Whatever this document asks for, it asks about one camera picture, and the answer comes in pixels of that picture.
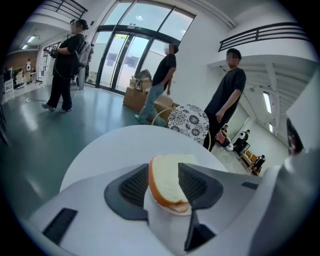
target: gray floor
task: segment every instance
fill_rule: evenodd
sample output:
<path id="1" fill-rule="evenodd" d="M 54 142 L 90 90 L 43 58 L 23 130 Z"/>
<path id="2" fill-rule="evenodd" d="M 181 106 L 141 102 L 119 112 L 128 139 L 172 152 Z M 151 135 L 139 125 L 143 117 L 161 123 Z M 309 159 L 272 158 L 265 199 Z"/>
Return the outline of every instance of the gray floor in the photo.
<path id="1" fill-rule="evenodd" d="M 59 113 L 41 107 L 50 90 L 44 86 L 3 104 L 9 146 L 0 143 L 1 183 L 14 211 L 24 218 L 59 192 L 69 165 L 90 142 L 111 130 L 138 124 L 137 112 L 123 106 L 121 95 L 73 87 L 73 110 Z M 228 171 L 248 174 L 234 153 L 217 146 L 212 153 Z"/>
<path id="2" fill-rule="evenodd" d="M 234 174 L 252 175 L 246 170 L 246 165 L 242 161 L 238 160 L 239 156 L 236 153 L 225 150 L 221 151 L 220 146 L 218 145 L 215 145 L 211 152 L 216 156 L 216 158 L 219 159 L 228 172 Z"/>

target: glass door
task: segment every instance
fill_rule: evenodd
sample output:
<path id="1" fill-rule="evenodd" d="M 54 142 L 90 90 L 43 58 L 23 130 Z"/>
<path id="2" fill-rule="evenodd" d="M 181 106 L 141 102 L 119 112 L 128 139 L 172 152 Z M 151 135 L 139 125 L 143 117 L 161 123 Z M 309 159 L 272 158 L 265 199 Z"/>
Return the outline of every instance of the glass door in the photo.
<path id="1" fill-rule="evenodd" d="M 116 33 L 106 54 L 99 87 L 124 95 L 149 40 L 134 33 Z"/>
<path id="2" fill-rule="evenodd" d="M 115 85 L 116 92 L 126 92 L 131 76 L 136 73 L 137 65 L 148 42 L 149 38 L 143 38 L 137 35 L 133 36 L 119 69 L 119 75 Z"/>
<path id="3" fill-rule="evenodd" d="M 126 34 L 117 33 L 114 35 L 103 64 L 99 87 L 103 89 L 111 89 L 116 67 L 120 63 L 120 55 L 125 46 L 129 44 L 128 38 L 129 36 Z"/>

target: white round table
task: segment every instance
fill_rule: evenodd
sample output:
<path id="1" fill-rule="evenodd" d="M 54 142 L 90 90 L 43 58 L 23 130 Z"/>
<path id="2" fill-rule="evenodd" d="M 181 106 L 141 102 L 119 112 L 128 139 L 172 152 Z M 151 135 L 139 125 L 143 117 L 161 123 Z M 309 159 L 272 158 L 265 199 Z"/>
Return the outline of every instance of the white round table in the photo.
<path id="1" fill-rule="evenodd" d="M 192 154 L 200 166 L 227 172 L 201 144 L 168 128 L 133 125 L 112 130 L 87 145 L 64 175 L 60 192 L 71 184 L 127 166 L 149 163 L 157 155 Z"/>

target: jeans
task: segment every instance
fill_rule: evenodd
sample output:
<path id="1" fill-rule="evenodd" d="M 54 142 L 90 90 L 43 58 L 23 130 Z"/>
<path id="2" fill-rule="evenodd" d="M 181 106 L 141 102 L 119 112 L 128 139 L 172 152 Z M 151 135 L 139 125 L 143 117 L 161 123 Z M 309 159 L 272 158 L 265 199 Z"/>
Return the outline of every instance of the jeans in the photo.
<path id="1" fill-rule="evenodd" d="M 149 93 L 146 97 L 144 106 L 141 109 L 140 114 L 138 116 L 141 123 L 145 123 L 149 115 L 151 116 L 152 119 L 156 117 L 158 112 L 155 109 L 155 101 L 163 92 L 164 92 L 164 85 L 160 83 L 150 88 Z M 155 120 L 155 124 L 157 126 L 165 126 L 165 120 L 163 120 L 158 116 Z"/>

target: white bread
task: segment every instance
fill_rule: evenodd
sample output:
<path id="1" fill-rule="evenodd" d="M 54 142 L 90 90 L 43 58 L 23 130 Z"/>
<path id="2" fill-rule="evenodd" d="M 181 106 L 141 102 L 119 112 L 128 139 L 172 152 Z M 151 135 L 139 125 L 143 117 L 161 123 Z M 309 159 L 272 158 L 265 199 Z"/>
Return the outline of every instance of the white bread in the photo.
<path id="1" fill-rule="evenodd" d="M 191 154 L 158 155 L 149 164 L 148 179 L 152 196 L 159 205 L 183 213 L 190 205 L 179 185 L 178 163 L 198 164 Z"/>

